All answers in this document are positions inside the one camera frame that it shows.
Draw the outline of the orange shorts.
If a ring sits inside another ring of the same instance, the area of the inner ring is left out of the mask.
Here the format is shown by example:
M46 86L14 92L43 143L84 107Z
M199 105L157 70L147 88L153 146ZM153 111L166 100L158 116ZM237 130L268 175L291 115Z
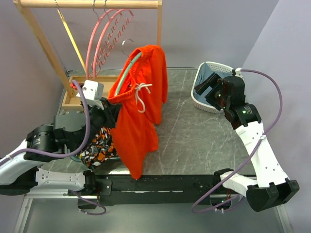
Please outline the orange shorts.
M142 56L128 72L119 94L114 97L125 69L108 94L110 103L121 104L116 127L111 130L111 135L117 153L133 179L142 176L147 153L159 148L155 126L162 121L162 105L167 102L169 87L162 47L146 45L136 48L130 58L133 59L139 52Z

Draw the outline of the green plastic hanger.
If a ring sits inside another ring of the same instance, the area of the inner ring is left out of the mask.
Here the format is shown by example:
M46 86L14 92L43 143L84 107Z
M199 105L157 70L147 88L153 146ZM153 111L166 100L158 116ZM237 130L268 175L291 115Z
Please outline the green plastic hanger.
M121 46L122 46L121 51L122 51L122 53L123 53L125 56L128 57L128 60L130 61L130 63L129 63L129 65L127 66L127 68L125 69L124 73L122 74L122 76L121 76L121 78L120 78L120 81L119 81L119 83L118 83L118 85L117 85L117 88L116 88L116 90L115 90L115 93L114 93L114 97L117 96L117 95L119 94L120 89L121 89L121 87L122 87L122 85L123 85L123 83L124 83L124 80L125 80L125 78L126 78L128 72L129 72L130 69L132 68L132 66L133 66L133 65L138 61L138 59L142 56L142 53L139 52L133 59L131 59L131 58L130 58L130 55L128 55L128 54L126 54L126 53L124 52L124 45L125 45L125 43L126 43L127 41L131 41L131 42L134 43L134 40L132 40L131 38L125 39L125 40L122 42L122 44L121 44Z

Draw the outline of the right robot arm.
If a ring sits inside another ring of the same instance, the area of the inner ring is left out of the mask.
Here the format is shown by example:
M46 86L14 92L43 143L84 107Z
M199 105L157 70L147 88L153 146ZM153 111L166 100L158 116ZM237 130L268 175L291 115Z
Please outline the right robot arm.
M193 213L202 213L196 206L214 191L232 191L246 197L250 207L260 212L287 203L300 189L296 180L290 180L282 169L268 142L257 108L245 101L245 83L239 76L221 78L211 74L195 91L201 95L211 90L205 98L225 118L242 140L249 157L236 169L223 169L215 173L213 187L191 207Z

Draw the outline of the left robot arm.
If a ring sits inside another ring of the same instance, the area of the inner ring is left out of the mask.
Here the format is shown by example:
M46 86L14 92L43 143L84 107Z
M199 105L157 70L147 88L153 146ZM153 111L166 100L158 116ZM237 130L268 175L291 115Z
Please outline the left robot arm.
M110 130L115 127L121 104L111 104L101 98L103 108L88 106L90 130L82 110L67 110L56 115L51 124L31 131L19 147L0 160L0 193L6 196L25 195L36 189L67 189L91 195L97 189L92 170L109 160L119 160ZM73 157L89 170L82 173L57 173L43 170L58 160L60 154L84 148Z

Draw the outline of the patterned camouflage shorts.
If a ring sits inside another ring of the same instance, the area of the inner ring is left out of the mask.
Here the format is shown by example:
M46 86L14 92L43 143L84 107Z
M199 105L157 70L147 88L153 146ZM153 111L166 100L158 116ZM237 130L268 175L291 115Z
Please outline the patterned camouflage shorts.
M112 140L111 129L101 127L91 143L75 157L91 170L96 169L109 159L118 158L119 155Z

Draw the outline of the yellow plastic hanger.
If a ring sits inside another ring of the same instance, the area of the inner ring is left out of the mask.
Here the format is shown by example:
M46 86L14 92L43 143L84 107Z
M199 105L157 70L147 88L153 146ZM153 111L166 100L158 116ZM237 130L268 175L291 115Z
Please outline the yellow plastic hanger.
M61 11L60 11L59 9L58 9L57 11L58 11L58 14L59 14L59 16L60 16L60 19L61 19L61 21L62 21L62 23L63 23L63 25L64 25L64 28L65 28L65 30L66 30L66 32L67 32L67 35L68 35L68 37L69 37L69 39L70 39L70 41L71 41L71 44L72 44L72 46L73 46L73 48L74 48L74 50L75 50L75 52L76 52L76 55L77 55L77 57L78 57L78 59L79 59L79 61L80 61L80 64L81 64L81 66L82 66L84 72L86 72L86 65L85 65L85 62L83 61L82 55L81 55L81 53L80 53L80 50L79 50L79 48L78 48L78 46L77 46L77 44L76 44L76 42L75 42L75 39L74 39L74 37L73 37L73 35L72 35L72 33L71 33L71 31L70 31L68 25L67 25L67 22L66 22L66 20L65 20L65 18L64 18L64 16L63 16L63 14L61 13Z

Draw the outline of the left pink plastic hanger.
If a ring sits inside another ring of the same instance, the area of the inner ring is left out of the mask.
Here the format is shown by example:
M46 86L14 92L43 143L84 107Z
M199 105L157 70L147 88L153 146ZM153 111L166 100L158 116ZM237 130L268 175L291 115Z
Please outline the left pink plastic hanger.
M98 73L101 71L101 65L104 65L107 57L110 55L111 51L115 47L115 44L119 41L122 32L114 33L117 24L119 23L123 9L110 9L106 13L104 13L95 24L95 27L92 31L87 55L86 55L86 79L96 78ZM95 34L99 28L100 23L103 19L108 18L108 22L105 24L103 31L100 35L100 38L97 43L97 47L95 49L95 55L91 61L91 49L95 39Z

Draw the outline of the pink plastic hanger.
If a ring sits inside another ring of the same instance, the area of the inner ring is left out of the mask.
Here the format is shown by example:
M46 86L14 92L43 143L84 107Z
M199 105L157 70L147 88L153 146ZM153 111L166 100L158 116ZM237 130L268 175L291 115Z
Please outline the pink plastic hanger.
M104 13L95 24L95 27L92 31L87 55L86 55L86 79L96 78L98 73L101 71L101 65L104 65L107 57L110 55L111 51L115 47L115 44L119 41L122 32L114 33L117 24L119 23L123 9L110 9L106 13ZM97 47L95 49L95 55L91 61L91 49L95 39L95 34L99 28L100 23L103 19L108 18L108 22L105 24L103 31L100 35L100 38L97 43Z
M134 14L129 9L109 9L94 26L86 55L87 79L96 79Z

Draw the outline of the right pink plastic hanger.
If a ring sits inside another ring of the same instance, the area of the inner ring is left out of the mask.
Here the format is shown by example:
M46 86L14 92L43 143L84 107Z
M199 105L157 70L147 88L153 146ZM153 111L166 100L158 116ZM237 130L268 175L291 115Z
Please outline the right pink plastic hanger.
M109 9L94 26L86 55L87 79L96 79L134 14L129 9Z

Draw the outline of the wooden clothes rack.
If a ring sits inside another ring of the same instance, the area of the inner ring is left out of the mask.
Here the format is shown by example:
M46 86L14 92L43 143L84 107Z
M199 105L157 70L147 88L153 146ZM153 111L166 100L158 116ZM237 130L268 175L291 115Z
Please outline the wooden clothes rack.
M68 76L64 71L59 59L56 57L50 43L40 28L36 18L34 17L32 8L69 8L69 9L155 9L157 10L157 44L161 44L162 33L162 7L161 0L113 0L107 2L105 0L15 0L13 1L24 20L28 23L35 38L42 47L47 59L49 60L54 71L58 75L60 81L64 86L64 94L61 98L61 108L63 109L81 109L76 97L76 91L70 86L73 78L78 78L80 81L86 80L85 75Z

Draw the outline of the white plastic basket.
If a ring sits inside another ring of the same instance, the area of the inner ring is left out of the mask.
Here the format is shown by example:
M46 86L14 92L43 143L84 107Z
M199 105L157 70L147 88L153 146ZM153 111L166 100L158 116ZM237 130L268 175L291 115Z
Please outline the white plastic basket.
M245 113L245 83L241 69L216 62L203 62L191 89L194 106L200 110L231 115Z

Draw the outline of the blue-grey cloth in basket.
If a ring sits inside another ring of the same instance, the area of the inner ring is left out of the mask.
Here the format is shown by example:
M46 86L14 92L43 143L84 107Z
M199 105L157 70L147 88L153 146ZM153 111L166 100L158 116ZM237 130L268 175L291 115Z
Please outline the blue-grey cloth in basket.
M222 111L218 111L216 108L214 108L210 103L208 103L205 99L205 95L207 94L208 91L211 90L209 87L202 95L199 95L195 91L195 87L203 84L203 82L212 74L216 73L219 75L221 78L224 78L226 76L231 75L232 67L216 63L216 62L203 62L199 66L197 73L195 75L192 89L191 89L191 98L194 101L194 106L196 108L199 108L201 110L211 112L211 113L221 113Z

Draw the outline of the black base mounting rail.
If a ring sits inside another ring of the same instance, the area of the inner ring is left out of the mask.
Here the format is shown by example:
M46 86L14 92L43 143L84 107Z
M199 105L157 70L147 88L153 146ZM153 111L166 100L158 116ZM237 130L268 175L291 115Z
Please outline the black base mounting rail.
M94 196L104 206L194 203L216 183L213 175L95 175L89 171L78 194Z

